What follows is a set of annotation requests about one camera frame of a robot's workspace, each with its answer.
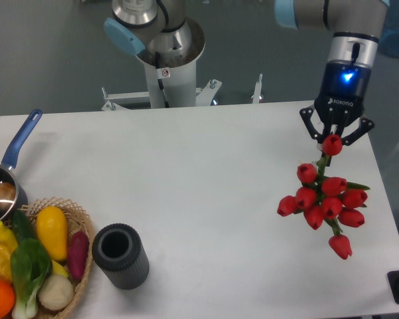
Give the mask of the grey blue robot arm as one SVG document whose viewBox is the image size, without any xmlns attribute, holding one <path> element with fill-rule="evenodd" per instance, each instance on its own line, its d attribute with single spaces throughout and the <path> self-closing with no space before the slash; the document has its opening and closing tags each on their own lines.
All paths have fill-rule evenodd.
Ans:
<svg viewBox="0 0 399 319">
<path fill-rule="evenodd" d="M 374 126 L 363 100 L 381 38 L 388 1 L 276 1 L 283 27 L 333 32 L 319 95 L 301 118 L 324 145 L 337 135 L 349 146 Z M 153 108 L 209 106 L 220 87 L 196 86 L 196 62 L 205 47 L 201 27 L 186 15 L 183 1 L 113 1 L 104 22 L 110 41 L 143 65 Z"/>
</svg>

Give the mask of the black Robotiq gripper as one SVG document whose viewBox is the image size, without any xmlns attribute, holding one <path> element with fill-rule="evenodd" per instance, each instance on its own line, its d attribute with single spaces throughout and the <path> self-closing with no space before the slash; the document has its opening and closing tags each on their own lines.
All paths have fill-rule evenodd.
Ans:
<svg viewBox="0 0 399 319">
<path fill-rule="evenodd" d="M 374 128 L 374 122 L 363 116 L 364 97 L 370 75 L 371 70 L 366 67 L 338 62 L 327 63 L 314 107 L 308 106 L 299 111 L 313 140 L 323 143 L 324 138 L 330 135 L 333 125 L 336 126 L 335 134 L 341 136 L 347 126 L 359 120 L 358 128 L 341 138 L 343 146 L 351 146 Z M 321 133 L 312 123 L 315 110 L 324 124 Z"/>
</svg>

